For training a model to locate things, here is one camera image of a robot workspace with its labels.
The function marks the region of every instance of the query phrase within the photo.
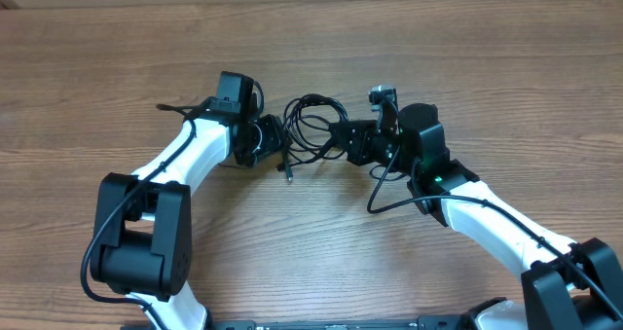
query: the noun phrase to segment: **wooden table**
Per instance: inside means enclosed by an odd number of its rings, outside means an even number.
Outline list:
[[[623,0],[419,0],[0,13],[0,327],[115,329],[78,281],[100,180],[180,130],[221,70],[266,112],[307,92],[435,103],[455,158],[507,202],[623,254]],[[408,318],[521,300],[514,276],[414,207],[372,216],[343,161],[217,168],[193,197],[190,282],[217,319]],[[378,204],[409,197],[387,184]],[[96,285],[106,293],[106,287]]]

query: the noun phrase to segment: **bundle of black cable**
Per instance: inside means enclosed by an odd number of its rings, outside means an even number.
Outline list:
[[[319,94],[307,94],[303,97],[295,98],[290,101],[285,110],[283,111],[283,129],[288,138],[286,146],[283,148],[283,164],[279,165],[277,169],[279,171],[285,170],[288,180],[292,180],[292,170],[290,167],[294,165],[311,164],[319,159],[324,160],[336,160],[339,159],[345,151],[341,151],[338,155],[328,156],[327,153],[331,148],[336,145],[335,139],[331,136],[324,144],[316,144],[309,141],[302,132],[302,127],[306,126],[312,129],[329,132],[329,125],[331,122],[323,117],[312,115],[309,113],[303,114],[303,110],[313,106],[330,106],[337,113],[339,122],[348,121],[348,112],[340,101],[332,97],[327,97]],[[307,120],[316,120],[326,127],[320,127],[313,125]],[[299,156],[302,153],[311,153],[313,156],[310,159],[302,160]],[[289,157],[294,158],[297,162],[291,164]]]

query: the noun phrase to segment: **brown tabletop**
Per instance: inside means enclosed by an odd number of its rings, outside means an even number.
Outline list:
[[[454,158],[504,200],[623,253],[623,0],[418,0],[2,11],[0,327],[115,329],[138,307],[79,284],[97,187],[179,132],[222,70],[266,112],[308,92],[435,103]],[[217,319],[409,318],[522,300],[483,248],[413,206],[366,212],[370,165],[214,169],[193,197],[190,282]],[[387,183],[378,204],[409,197]],[[95,284],[104,294],[106,287]]]

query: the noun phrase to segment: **cable running along robot arm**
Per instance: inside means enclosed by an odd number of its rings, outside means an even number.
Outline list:
[[[99,302],[139,305],[157,329],[623,329],[623,272],[605,243],[593,238],[578,244],[539,226],[498,198],[476,174],[450,159],[434,105],[412,104],[399,110],[391,86],[371,89],[369,101],[379,118],[350,121],[339,101],[306,95],[288,105],[282,124],[279,117],[261,116],[264,95],[257,82],[223,72],[216,96],[201,105],[159,105],[184,116],[182,131],[155,160],[132,175],[111,173],[102,181],[93,239],[81,269],[85,292]],[[333,107],[339,122],[302,114],[304,108],[318,105]],[[326,128],[312,126],[306,119],[316,119]],[[299,122],[327,131],[329,140],[309,142]],[[327,155],[334,147],[355,165],[385,167],[368,202],[370,213],[414,203],[421,213],[474,239],[510,270],[522,282],[525,305],[497,298],[464,314],[411,320],[213,322],[187,282],[192,260],[190,197],[210,170],[231,154],[239,165],[253,167],[279,152],[284,161],[278,169],[292,180],[293,165],[340,157]],[[310,152],[312,158],[301,160],[296,152]],[[290,157],[297,162],[291,164]],[[374,197],[391,172],[410,178],[407,187],[412,197],[373,208]],[[126,229],[125,221],[139,219],[154,221],[153,234]],[[94,294],[87,283],[88,265],[94,280],[126,298]],[[571,299],[568,292],[574,287],[588,288],[591,295]]]

